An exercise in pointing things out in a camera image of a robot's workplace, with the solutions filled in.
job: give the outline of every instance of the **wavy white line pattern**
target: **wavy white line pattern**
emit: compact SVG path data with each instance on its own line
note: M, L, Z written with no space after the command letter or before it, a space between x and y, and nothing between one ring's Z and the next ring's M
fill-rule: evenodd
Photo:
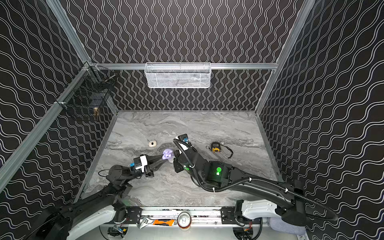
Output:
M284 180L340 216L312 240L384 237L383 51L384 1L316 1L261 113Z
M0 167L82 66L44 0L0 1Z
M102 110L96 122L57 117L0 193L0 239L22 239L45 208L73 202L112 120Z
M211 87L149 88L144 71L117 72L114 102L122 110L254 110L271 70L212 71Z
M61 1L97 63L276 62L302 2Z

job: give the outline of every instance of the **white wire basket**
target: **white wire basket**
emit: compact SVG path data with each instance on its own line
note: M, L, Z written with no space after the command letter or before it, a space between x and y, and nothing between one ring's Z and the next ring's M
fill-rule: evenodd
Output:
M211 63L148 62L144 74L150 88L209 88Z

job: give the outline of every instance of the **black cable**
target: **black cable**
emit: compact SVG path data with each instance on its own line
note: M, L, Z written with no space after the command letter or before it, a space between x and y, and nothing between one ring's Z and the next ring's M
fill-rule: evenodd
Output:
M260 228L259 228L259 231L257 232L256 236L254 236L253 238L251 238L251 240L256 240L260 237L260 234L262 233L262 230L263 230L263 218L262 217L259 217L259 220L260 220Z
M229 156L229 158L231 158L231 157L233 156L233 151L232 151L232 149L230 149L229 147L227 147L227 146L225 146L225 145L223 145L223 144L221 144L221 146L226 147L229 151L231 151L231 156Z
M39 228L41 228L43 225L45 225L46 223L48 223L48 222L50 222L50 221L53 221L53 220L55 220L57 218L57 216L56 217L53 217L53 218L51 218L50 220L48 220L48 221L46 221L46 222L44 222L43 224L41 224L40 226L38 226L35 230L33 230L30 234L28 234L28 236L25 238L25 240L27 240L35 231L37 231Z
M99 226L99 231L103 238L105 238L106 240L109 240L109 238L104 237L103 233L101 232L100 226Z
M249 235L246 231L244 231L243 236L244 236L244 234L247 235L247 237L248 237L247 240L252 240L252 236Z
M198 185L197 182L195 182L195 179L193 178L193 176L191 176L191 180L193 181L193 183L194 183L196 186L200 187L200 185Z
M305 202L309 202L309 203L313 203L321 208L324 208L325 210L331 212L333 214L333 217L330 218L330 217L322 217L322 216L316 216L316 215L312 215L312 214L307 214L306 213L306 216L309 217L309 218L315 218L315 219L320 219L320 220L324 220L324 221L336 221L338 220L338 215L337 213L332 210L331 208L319 203L319 202L316 202L310 198L307 198L301 194L298 194L298 193L295 193L295 192L292 192L291 190L289 190L288 188L286 187L282 187L270 180L267 180L267 179L263 179L263 178L259 178L259 177L250 177L250 178L244 178L244 179L239 179L227 186L224 186L224 187L221 187L221 188L218 188L218 189L211 189L211 188L207 188L207 187L204 187L203 184L201 183L200 181L200 178L199 178L199 175L197 174L197 171L195 169L195 164L192 163L192 161L189 159L187 153L184 151L184 149L181 147L180 145L180 140L178 139L173 139L173 142L174 144L178 147L178 149L182 152L182 154L184 154L185 156L185 159L187 160L187 162L189 163L190 167L192 168L192 171L194 173L194 176L195 176L195 179L197 181L197 183L201 186L202 189L204 189L205 191L208 191L208 192L222 192L222 191L225 191L233 186L236 186L238 184L242 184L242 183L245 183L245 182L250 182L250 181L258 181L258 182L264 182L264 183L267 183L267 184L270 184L280 190L283 190L285 193L290 193L300 199L303 199Z
M126 167L126 168L117 168L117 169L103 169L103 170L100 170L97 174L100 176L100 177L107 177L107 176L104 176L104 175L101 175L100 173L102 172L102 171L108 171L108 170L125 170L125 169L128 169L129 167Z

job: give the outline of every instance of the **orange tool handle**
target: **orange tool handle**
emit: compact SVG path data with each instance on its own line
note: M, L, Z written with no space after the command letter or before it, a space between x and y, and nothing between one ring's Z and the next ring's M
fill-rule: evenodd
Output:
M174 219L162 219L162 220L156 219L153 222L153 225L172 226L174 222L175 222Z

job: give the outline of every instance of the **tape measure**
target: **tape measure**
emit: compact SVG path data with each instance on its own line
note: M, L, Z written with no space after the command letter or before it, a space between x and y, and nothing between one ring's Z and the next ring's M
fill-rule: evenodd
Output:
M219 142L211 143L211 150L212 150L212 152L221 152L221 146L226 147L229 151L231 151L231 156L229 156L229 158L231 158L232 155L233 155L232 149L230 149L229 147L227 147L225 145L221 145Z
M220 152L221 151L220 143L219 142L211 143L211 150L212 152Z

